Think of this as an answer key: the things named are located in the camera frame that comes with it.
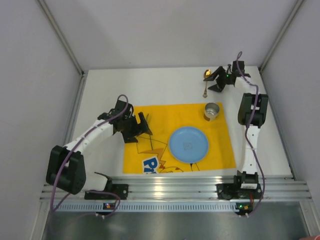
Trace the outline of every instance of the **black bracket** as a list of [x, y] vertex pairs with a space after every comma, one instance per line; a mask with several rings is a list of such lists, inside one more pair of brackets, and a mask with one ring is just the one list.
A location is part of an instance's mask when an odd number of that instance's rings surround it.
[[[118, 100], [115, 107], [110, 110], [109, 113], [102, 113], [98, 116], [98, 120], [108, 120], [116, 115], [118, 115], [123, 109], [125, 109], [126, 102]], [[124, 113], [117, 117], [116, 119], [110, 121], [113, 125], [113, 133], [121, 132], [123, 136], [124, 143], [137, 143], [138, 140], [135, 138], [143, 133], [152, 135], [152, 132], [148, 126], [145, 116], [142, 112], [138, 113], [140, 123], [137, 122], [135, 116], [133, 116], [134, 107], [128, 103], [127, 109]]]
[[[250, 74], [245, 73], [245, 62], [238, 61], [238, 63], [242, 74], [244, 74], [245, 77], [250, 78]], [[236, 78], [241, 76], [242, 75], [240, 74], [237, 67], [237, 62], [233, 61], [231, 73], [227, 73], [222, 66], [219, 66], [210, 76], [206, 77], [203, 81], [212, 82], [215, 80], [216, 84], [208, 87], [208, 89], [221, 93], [226, 85], [235, 85]]]
[[[45, 180], [54, 185], [61, 164], [70, 151], [66, 147], [55, 146], [50, 153], [50, 160]], [[69, 158], [69, 166], [64, 166], [59, 177], [57, 187], [71, 194], [77, 194], [86, 182], [86, 170], [84, 156], [79, 152], [73, 152]]]
[[[106, 175], [105, 176], [108, 181], [105, 185], [105, 188], [103, 192], [113, 193], [117, 194], [121, 200], [126, 200], [129, 193], [129, 185], [128, 184], [114, 184], [112, 182], [112, 178]], [[84, 194], [85, 200], [114, 200], [115, 197], [111, 195], [106, 194], [100, 194], [100, 193], [91, 193], [90, 191], [86, 191]]]
[[[246, 172], [233, 176], [233, 183], [220, 183], [216, 185], [218, 199], [250, 199], [250, 195], [254, 199], [260, 199], [262, 195], [261, 186], [258, 183], [258, 174], [246, 174]], [[242, 184], [257, 184], [256, 189], [241, 188]]]
[[[246, 126], [250, 120], [252, 113], [252, 105], [255, 103], [255, 94], [244, 93], [242, 96], [239, 112], [238, 123]], [[259, 94], [256, 104], [256, 110], [254, 112], [251, 124], [260, 128], [266, 121], [267, 108], [268, 108], [268, 95]]]
[[251, 213], [254, 210], [254, 206], [249, 202], [237, 202], [235, 204], [235, 209], [239, 210], [236, 211], [235, 214], [239, 216], [244, 216], [246, 214]]

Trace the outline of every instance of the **blue plate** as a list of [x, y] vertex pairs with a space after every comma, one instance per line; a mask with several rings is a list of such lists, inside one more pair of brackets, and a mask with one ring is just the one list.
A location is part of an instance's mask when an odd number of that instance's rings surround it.
[[206, 135], [198, 128], [184, 126], [171, 135], [169, 148], [172, 155], [179, 161], [194, 164], [207, 155], [209, 142]]

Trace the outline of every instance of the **cable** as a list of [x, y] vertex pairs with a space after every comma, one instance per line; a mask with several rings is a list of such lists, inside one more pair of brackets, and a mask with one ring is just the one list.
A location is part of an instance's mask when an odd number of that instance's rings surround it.
[[106, 218], [108, 218], [108, 217], [111, 217], [113, 214], [115, 214], [115, 213], [116, 213], [116, 211], [117, 211], [117, 209], [119, 208], [119, 205], [120, 205], [120, 203], [121, 203], [121, 199], [120, 199], [120, 197], [119, 197], [117, 194], [115, 194], [115, 193], [113, 193], [113, 192], [107, 192], [107, 191], [96, 191], [96, 190], [90, 190], [90, 191], [89, 191], [89, 193], [92, 193], [92, 194], [109, 195], [109, 196], [113, 196], [113, 197], [115, 197], [115, 198], [116, 198], [116, 202], [115, 202], [115, 203], [117, 203], [117, 204], [115, 205], [115, 207], [114, 207], [113, 211], [112, 211], [112, 212], [110, 212], [108, 215], [104, 215], [104, 216], [105, 216]]
[[229, 71], [230, 71], [230, 74], [232, 74], [231, 64], [228, 64], [228, 68], [227, 68], [227, 70], [226, 70], [226, 74], [229, 74]]
[[118, 96], [117, 100], [119, 100], [121, 97], [125, 97], [126, 99], [126, 103], [125, 103], [125, 107], [124, 109], [119, 112], [117, 115], [111, 117], [110, 119], [108, 120], [105, 120], [101, 123], [99, 123], [97, 126], [94, 126], [92, 127], [91, 129], [89, 129], [85, 134], [84, 136], [76, 143], [76, 145], [70, 150], [70, 152], [67, 154], [67, 156], [65, 157], [65, 159], [63, 160], [62, 164], [61, 164], [61, 167], [59, 168], [59, 171], [58, 173], [56, 174], [56, 177], [55, 177], [55, 180], [54, 180], [54, 183], [53, 183], [53, 188], [52, 188], [52, 193], [51, 193], [51, 199], [50, 199], [50, 212], [51, 213], [54, 213], [58, 208], [59, 206], [62, 204], [62, 202], [70, 195], [70, 193], [68, 193], [66, 196], [64, 196], [61, 201], [57, 204], [57, 206], [54, 208], [54, 200], [55, 200], [55, 195], [56, 195], [56, 189], [57, 189], [57, 184], [58, 184], [58, 180], [60, 178], [60, 175], [61, 175], [61, 172], [62, 170], [64, 169], [66, 163], [68, 162], [70, 156], [72, 155], [72, 153], [78, 148], [78, 146], [82, 143], [82, 141], [93, 131], [95, 130], [97, 127], [100, 127], [118, 117], [120, 117], [128, 108], [128, 105], [129, 105], [129, 100], [128, 100], [128, 97], [124, 94], [121, 94], [120, 96]]
[[259, 86], [256, 85], [256, 84], [252, 84], [250, 81], [248, 81], [245, 77], [245, 75], [243, 74], [243, 72], [241, 71], [240, 67], [239, 67], [239, 58], [241, 57], [242, 55], [242, 51], [240, 51], [238, 53], [238, 56], [236, 57], [236, 67], [241, 75], [241, 77], [245, 80], [246, 83], [248, 83], [250, 86], [253, 86], [256, 88], [256, 91], [255, 91], [255, 97], [254, 97], [254, 104], [253, 104], [253, 109], [252, 109], [252, 113], [251, 113], [251, 116], [249, 118], [249, 121], [245, 127], [245, 132], [244, 132], [244, 136], [245, 136], [245, 140], [247, 141], [247, 143], [249, 144], [249, 146], [251, 147], [252, 149], [252, 153], [253, 153], [253, 156], [254, 156], [254, 159], [256, 161], [256, 164], [258, 165], [259, 169], [260, 169], [260, 172], [261, 172], [261, 177], [262, 177], [262, 193], [261, 193], [261, 197], [259, 199], [259, 201], [257, 202], [255, 208], [252, 210], [252, 212], [250, 212], [248, 215], [252, 215], [256, 210], [257, 208], [260, 206], [261, 204], [261, 201], [262, 199], [264, 198], [264, 194], [265, 194], [265, 189], [266, 189], [266, 180], [265, 180], [265, 174], [262, 170], [262, 167], [260, 165], [260, 162], [258, 160], [258, 157], [257, 157], [257, 153], [256, 151], [254, 150], [254, 146], [252, 145], [252, 143], [250, 142], [247, 134], [248, 134], [248, 129], [250, 127], [250, 124], [252, 122], [252, 119], [254, 118], [254, 115], [255, 115], [255, 112], [256, 112], [256, 107], [257, 107], [257, 104], [258, 104], [258, 96], [259, 96]]
[[254, 196], [253, 196], [252, 193], [250, 193], [250, 204], [251, 204], [252, 207], [254, 206], [254, 203], [255, 203]]

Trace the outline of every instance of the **metal panel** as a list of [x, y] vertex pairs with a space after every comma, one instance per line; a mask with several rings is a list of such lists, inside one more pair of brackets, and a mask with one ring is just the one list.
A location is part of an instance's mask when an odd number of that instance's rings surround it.
[[313, 202], [300, 203], [303, 217], [311, 236], [320, 235], [320, 219]]
[[249, 218], [218, 212], [119, 212], [103, 220], [57, 212], [43, 240], [297, 240], [308, 235], [298, 203], [263, 203]]
[[[127, 200], [143, 201], [217, 201], [216, 184], [232, 183], [231, 177], [115, 177], [115, 184], [129, 184]], [[41, 200], [49, 201], [52, 187], [44, 186]], [[62, 199], [66, 192], [57, 189], [56, 200]], [[68, 201], [81, 201], [85, 192], [70, 195]], [[266, 179], [263, 201], [311, 201], [308, 186], [304, 181], [292, 179]]]
[[[66, 202], [57, 212], [111, 212], [103, 208], [103, 202]], [[238, 212], [235, 202], [121, 202], [117, 213], [199, 213], [199, 212]]]
[[49, 214], [49, 203], [48, 202], [40, 202], [38, 215], [34, 221], [34, 226], [32, 230], [32, 234], [30, 236], [30, 240], [39, 240], [42, 238], [46, 226], [46, 220]]

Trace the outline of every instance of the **metal frame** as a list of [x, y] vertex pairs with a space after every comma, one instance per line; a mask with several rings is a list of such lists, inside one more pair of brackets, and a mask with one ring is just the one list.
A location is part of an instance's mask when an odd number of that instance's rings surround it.
[[[216, 184], [233, 183], [233, 177], [114, 177], [115, 184], [128, 184], [127, 200], [123, 202], [229, 202], [218, 199]], [[266, 178], [263, 202], [311, 201], [306, 182], [292, 178]], [[52, 186], [45, 185], [41, 201], [50, 201]], [[55, 200], [61, 200], [67, 192], [57, 189]], [[85, 191], [70, 195], [68, 201], [84, 201]], [[247, 199], [234, 199], [231, 202], [248, 202]]]
[[305, 3], [305, 1], [306, 0], [297, 0], [295, 2], [292, 10], [290, 11], [289, 16], [287, 17], [286, 21], [284, 22], [282, 28], [280, 29], [279, 33], [277, 34], [275, 40], [273, 41], [273, 43], [270, 47], [270, 49], [268, 50], [266, 56], [264, 57], [261, 66], [259, 67], [260, 73], [262, 73], [264, 71], [264, 69], [266, 68], [269, 60], [273, 56], [276, 48], [278, 47], [279, 43], [281, 42], [281, 40], [283, 39], [283, 37], [287, 33], [289, 27], [291, 26], [293, 20], [296, 18], [299, 10], [301, 9], [301, 7]]
[[[78, 90], [72, 106], [71, 115], [68, 121], [64, 143], [70, 142], [73, 136], [75, 123], [77, 120], [78, 111], [80, 108], [81, 98], [83, 95], [87, 76], [85, 75], [82, 67], [77, 61], [68, 41], [60, 30], [57, 22], [51, 14], [45, 0], [36, 0], [45, 17], [52, 26], [53, 31], [56, 33], [59, 41], [64, 47], [66, 54], [70, 57], [76, 70], [81, 75]], [[276, 39], [272, 43], [267, 55], [265, 56], [261, 65], [260, 72], [265, 69], [269, 60], [271, 59], [275, 49], [281, 42], [286, 34], [289, 26], [292, 24], [299, 10], [301, 9], [305, 0], [297, 0], [292, 8], [287, 20], [282, 26]], [[129, 184], [128, 199], [121, 201], [121, 212], [130, 211], [180, 211], [183, 212], [197, 211], [214, 212], [214, 211], [234, 211], [235, 202], [241, 200], [223, 201], [218, 199], [216, 184], [231, 183], [232, 176], [224, 177], [115, 177], [114, 183]], [[49, 214], [49, 202], [51, 186], [44, 185], [39, 202], [39, 211], [33, 226], [33, 231], [30, 239], [41, 239], [46, 220]], [[60, 200], [66, 193], [60, 189], [56, 192], [56, 200]], [[71, 195], [59, 208], [59, 211], [71, 211], [76, 209], [78, 212], [85, 208], [99, 208], [102, 201], [85, 201], [83, 199], [84, 192], [77, 195]], [[301, 211], [303, 213], [308, 231], [310, 235], [317, 235], [320, 233], [320, 220], [312, 202], [308, 186], [304, 181], [295, 181], [292, 178], [286, 177], [266, 177], [266, 190], [263, 202], [300, 202]]]
[[50, 12], [47, 3], [44, 0], [36, 0], [36, 2], [39, 4], [42, 12], [44, 13], [45, 17], [47, 18], [49, 24], [51, 25], [53, 31], [55, 32], [55, 34], [57, 36], [57, 38], [61, 42], [66, 54], [69, 56], [70, 60], [72, 61], [73, 65], [74, 65], [74, 67], [76, 68], [76, 70], [78, 71], [78, 73], [80, 75], [83, 75], [84, 71], [83, 71], [82, 67], [80, 66], [80, 64], [78, 63], [78, 60], [76, 59], [75, 54], [72, 51], [72, 49], [71, 49], [66, 37], [64, 36], [62, 31], [60, 30], [60, 27], [57, 24], [54, 16]]

